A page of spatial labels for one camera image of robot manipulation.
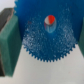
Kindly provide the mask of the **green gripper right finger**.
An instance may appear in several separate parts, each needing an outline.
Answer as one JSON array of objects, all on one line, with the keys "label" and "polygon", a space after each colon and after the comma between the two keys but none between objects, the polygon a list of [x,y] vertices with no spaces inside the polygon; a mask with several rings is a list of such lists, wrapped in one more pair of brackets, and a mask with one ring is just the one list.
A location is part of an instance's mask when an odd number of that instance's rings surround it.
[{"label": "green gripper right finger", "polygon": [[81,50],[81,53],[84,54],[84,27],[82,27],[80,39],[79,39],[79,48]]}]

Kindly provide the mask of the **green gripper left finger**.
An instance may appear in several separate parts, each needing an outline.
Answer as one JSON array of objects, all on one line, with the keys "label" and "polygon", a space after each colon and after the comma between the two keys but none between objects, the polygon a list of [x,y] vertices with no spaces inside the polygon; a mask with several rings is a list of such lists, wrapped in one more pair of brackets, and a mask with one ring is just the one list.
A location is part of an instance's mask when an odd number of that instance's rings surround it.
[{"label": "green gripper left finger", "polygon": [[0,76],[12,76],[21,49],[18,18],[12,8],[0,12]]}]

